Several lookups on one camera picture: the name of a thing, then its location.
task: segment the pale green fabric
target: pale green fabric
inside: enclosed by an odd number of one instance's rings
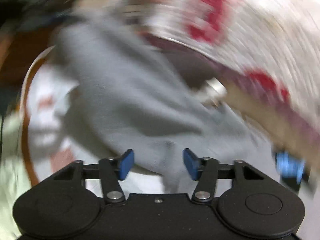
[[[0,240],[14,240],[20,236],[12,217],[12,207],[15,200],[31,187],[21,153],[20,127],[18,114],[5,118],[0,162]]]

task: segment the gray fabric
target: gray fabric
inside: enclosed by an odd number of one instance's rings
[[[228,106],[202,106],[167,59],[112,15],[83,15],[62,28],[56,58],[79,81],[76,103],[93,132],[119,154],[132,148],[138,165],[163,175],[168,192],[195,187],[184,148],[222,163],[243,159],[278,178],[266,139]]]

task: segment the screw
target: screw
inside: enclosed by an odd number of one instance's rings
[[[108,197],[109,199],[114,199],[114,200],[119,199],[119,198],[121,198],[122,196],[123,196],[123,194],[122,194],[121,192],[119,192],[119,191],[111,191],[111,192],[109,192],[109,193],[107,194],[107,197]]]
[[[162,202],[163,200],[161,198],[158,198],[158,197],[155,198],[155,203],[162,203]]]
[[[195,194],[195,197],[198,198],[198,199],[208,199],[210,197],[210,193],[209,192],[206,192],[206,191],[198,191],[196,192]]]

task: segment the brown edge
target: brown edge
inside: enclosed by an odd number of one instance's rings
[[[24,111],[24,118],[23,118],[23,122],[22,122],[21,151],[22,151],[23,160],[24,160],[26,170],[29,175],[29,179],[30,179],[32,186],[35,186],[36,184],[38,184],[39,180],[36,176],[35,170],[33,168],[32,162],[31,162],[29,146],[28,146],[28,127],[29,127],[29,123],[30,123],[30,116],[29,116],[28,110],[27,110],[27,98],[28,98],[31,82],[32,82],[33,78],[35,77],[39,68],[43,65],[44,62],[46,62],[46,60],[47,60],[46,57],[41,58],[31,67],[30,73],[26,79],[26,87],[25,87],[25,91],[24,91],[25,96],[24,96],[23,102],[22,102],[22,107],[23,107],[23,111]]]

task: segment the gray cloth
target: gray cloth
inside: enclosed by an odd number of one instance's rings
[[[116,17],[79,16],[55,43],[58,62],[79,81],[76,103],[93,132],[118,154],[132,148],[138,165],[163,175],[167,192],[195,188],[185,148],[221,163],[243,159],[278,178],[265,138],[228,106],[202,106],[168,60]]]

